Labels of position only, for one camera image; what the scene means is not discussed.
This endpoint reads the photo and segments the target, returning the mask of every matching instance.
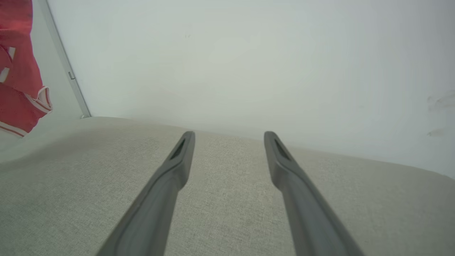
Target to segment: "door hinge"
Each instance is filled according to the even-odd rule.
[[[76,79],[73,75],[71,75],[71,71],[68,71],[68,75],[70,75],[71,80]]]

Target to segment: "gray fabric surface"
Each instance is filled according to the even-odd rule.
[[[0,255],[96,254],[184,131],[88,118],[2,152]],[[453,255],[454,180],[397,164],[289,151],[366,255]],[[196,132],[166,255],[295,255],[261,141]]]

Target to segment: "white stripe trim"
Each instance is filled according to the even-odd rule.
[[[33,104],[33,106],[35,106],[35,108],[43,111],[44,113],[49,113],[50,110],[47,110],[45,108],[43,108],[40,104],[38,104],[35,100],[33,100],[32,97],[30,97],[30,95],[24,93],[25,97],[27,97],[27,99]]]
[[[7,124],[7,123],[4,123],[4,122],[0,122],[0,126],[1,126],[1,127],[5,127],[5,128],[7,128],[7,129],[9,129],[9,130],[15,131],[15,132],[17,132],[17,133],[19,133],[19,134],[22,134],[22,136],[25,136],[25,135],[28,134],[28,132],[26,132],[26,131],[24,131],[24,130],[22,130],[22,129],[19,129],[19,128],[17,128],[17,127],[11,126],[11,125],[9,125],[9,124]]]
[[[43,89],[40,90],[40,93],[38,94],[38,99],[36,101],[43,104],[47,108],[50,108],[51,110],[53,109],[51,103],[51,96],[49,95],[49,88],[47,87],[44,87],[44,90]]]
[[[8,76],[8,72],[10,72],[9,68],[4,68],[0,73],[0,82],[5,82],[6,77]]]
[[[11,60],[14,58],[14,53],[16,52],[16,48],[10,47],[8,49],[8,54],[10,55]]]

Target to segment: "white wall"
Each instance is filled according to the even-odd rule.
[[[455,177],[455,1],[49,4],[93,116]]]
[[[57,55],[41,7],[36,0],[33,1],[33,26],[30,35],[33,54],[40,68],[43,85],[49,87],[54,110],[41,118],[37,126],[26,137],[38,136],[55,126],[79,119],[82,115],[81,108]],[[18,136],[0,130],[0,150],[8,149],[20,141],[21,139]]]

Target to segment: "red cloth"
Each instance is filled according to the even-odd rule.
[[[24,136],[52,110],[30,39],[31,0],[0,0],[0,128]]]

